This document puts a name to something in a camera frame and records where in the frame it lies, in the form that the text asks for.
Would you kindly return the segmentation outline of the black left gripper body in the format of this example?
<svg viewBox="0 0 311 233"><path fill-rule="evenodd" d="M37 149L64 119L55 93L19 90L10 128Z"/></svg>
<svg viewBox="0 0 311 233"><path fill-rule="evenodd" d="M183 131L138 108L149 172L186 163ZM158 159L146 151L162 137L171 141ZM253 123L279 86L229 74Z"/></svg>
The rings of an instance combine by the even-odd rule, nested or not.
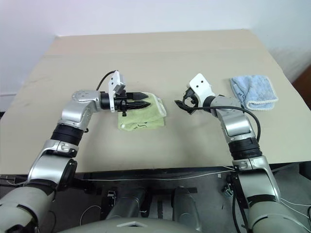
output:
<svg viewBox="0 0 311 233"><path fill-rule="evenodd" d="M127 102L126 90L122 90L120 94L115 95L114 107L115 107L115 111L121 112L122 117L127 116L126 112L127 112L128 102Z"/></svg>

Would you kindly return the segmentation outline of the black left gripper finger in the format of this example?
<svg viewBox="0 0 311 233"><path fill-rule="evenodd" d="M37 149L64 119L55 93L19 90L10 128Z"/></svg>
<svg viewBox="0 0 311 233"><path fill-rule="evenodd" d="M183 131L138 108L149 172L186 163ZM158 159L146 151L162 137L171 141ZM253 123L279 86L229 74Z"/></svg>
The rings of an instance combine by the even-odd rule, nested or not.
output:
<svg viewBox="0 0 311 233"><path fill-rule="evenodd" d="M143 109L148 107L149 105L151 105L151 103L146 101L127 102L126 109L127 110Z"/></svg>
<svg viewBox="0 0 311 233"><path fill-rule="evenodd" d="M142 92L127 92L126 98L128 100L143 100L148 98L149 96Z"/></svg>

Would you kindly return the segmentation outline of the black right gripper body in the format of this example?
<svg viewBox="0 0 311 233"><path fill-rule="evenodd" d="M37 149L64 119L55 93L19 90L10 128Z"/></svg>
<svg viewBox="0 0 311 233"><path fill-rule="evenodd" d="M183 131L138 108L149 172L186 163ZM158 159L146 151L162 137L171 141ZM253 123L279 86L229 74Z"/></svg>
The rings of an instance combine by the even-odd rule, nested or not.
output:
<svg viewBox="0 0 311 233"><path fill-rule="evenodd" d="M187 99L190 99L193 107L198 107L198 98L196 97L195 92L190 87L185 91L182 102L186 104Z"/></svg>

